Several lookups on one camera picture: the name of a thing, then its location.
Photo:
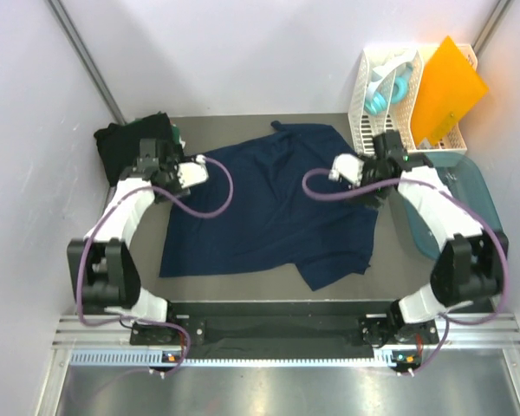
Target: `white wall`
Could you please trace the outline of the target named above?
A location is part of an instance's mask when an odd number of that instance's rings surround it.
[[[478,70],[490,92],[461,127],[510,240],[509,307],[520,324],[520,0],[512,2]]]
[[[92,133],[110,119],[46,3],[0,2],[0,415],[36,404],[73,304],[65,250],[106,194]]]
[[[495,0],[64,0],[122,112],[344,113],[371,42],[472,42]]]

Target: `white basket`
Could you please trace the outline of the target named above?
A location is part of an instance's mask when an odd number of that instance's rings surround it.
[[[418,54],[414,58],[413,72],[408,81],[406,97],[397,104],[387,106],[386,112],[376,116],[368,114],[364,110],[366,89],[369,82],[371,68],[381,65],[388,59],[402,55],[407,48],[369,48],[364,49],[361,56],[356,83],[353,90],[353,98],[348,110],[348,121],[353,136],[353,147],[357,153],[374,154],[372,138],[386,130],[399,130],[403,145],[408,152],[466,152],[466,144],[462,134],[456,125],[440,142],[431,149],[417,149],[414,145],[410,121],[413,115],[414,104],[418,96],[419,84],[422,78],[425,62],[433,55],[438,44],[424,44],[417,47]],[[470,45],[459,45],[458,48],[466,56],[468,62],[476,68],[478,59]],[[390,101],[393,92],[394,73],[382,82],[378,91]]]

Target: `reflective metal surface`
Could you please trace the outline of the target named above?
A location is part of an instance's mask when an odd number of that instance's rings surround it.
[[[501,351],[445,351],[415,378],[380,368],[197,368],[162,380],[71,367],[58,415],[518,415]],[[79,402],[76,405],[68,394]]]

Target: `dark blue fabric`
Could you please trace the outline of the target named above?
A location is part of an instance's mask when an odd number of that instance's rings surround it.
[[[351,148],[331,127],[282,125],[267,137],[208,152],[230,171],[233,201],[214,219],[192,217],[172,208],[160,275],[201,276],[268,270],[294,263],[312,290],[349,273],[363,274],[374,247],[377,211],[348,202],[317,202],[302,190],[302,176],[314,167],[331,167]],[[184,202],[213,211],[226,199],[224,174],[208,167],[210,178],[192,188]],[[343,184],[314,177],[319,192]]]

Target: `gray tabletop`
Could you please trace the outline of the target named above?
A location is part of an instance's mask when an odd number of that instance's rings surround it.
[[[187,142],[185,152],[193,154],[273,133],[273,120],[329,124],[350,142],[345,114],[190,117],[173,121]],[[403,202],[393,193],[380,209],[371,267],[363,276],[346,276],[316,292],[310,290],[293,264],[257,273],[160,278],[170,209],[171,205],[165,203],[148,210],[133,237],[131,252],[143,286],[174,301],[395,299],[429,282],[433,266],[433,261],[414,245]]]

